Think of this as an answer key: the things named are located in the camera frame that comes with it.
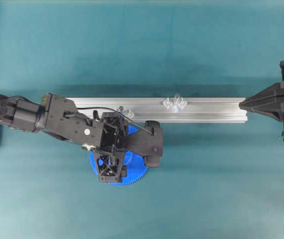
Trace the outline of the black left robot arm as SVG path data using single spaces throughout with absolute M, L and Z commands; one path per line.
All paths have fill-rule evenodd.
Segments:
M 99 116 L 94 111 L 90 118 L 79 112 L 72 100 L 51 93 L 39 104 L 22 96 L 0 95 L 0 124 L 23 132 L 41 131 L 92 151 L 101 182 L 121 183 L 127 176 L 121 143 L 127 136 L 128 123 L 117 113 Z

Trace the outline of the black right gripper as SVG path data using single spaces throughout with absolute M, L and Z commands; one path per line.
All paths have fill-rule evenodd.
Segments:
M 249 103 L 256 103 L 257 101 L 274 98 L 277 96 L 278 91 L 280 93 L 279 94 L 279 105 L 280 105 L 279 111 L 253 108 L 252 106 L 246 106 Z M 251 113 L 260 114 L 263 116 L 273 118 L 277 121 L 283 122 L 284 120 L 284 81 L 281 81 L 280 83 L 275 83 L 267 87 L 266 89 L 260 91 L 259 93 L 246 98 L 244 101 L 239 103 L 239 108 L 242 110 L 251 112 Z

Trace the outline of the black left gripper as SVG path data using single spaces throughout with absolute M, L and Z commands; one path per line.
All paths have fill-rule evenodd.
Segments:
M 122 182 L 127 176 L 126 151 L 112 147 L 119 147 L 120 138 L 128 135 L 128 121 L 123 116 L 104 112 L 99 117 L 94 110 L 92 119 L 80 113 L 73 101 L 54 94 L 44 95 L 41 106 L 44 108 L 42 132 L 88 149 L 97 148 L 95 165 L 99 181 Z

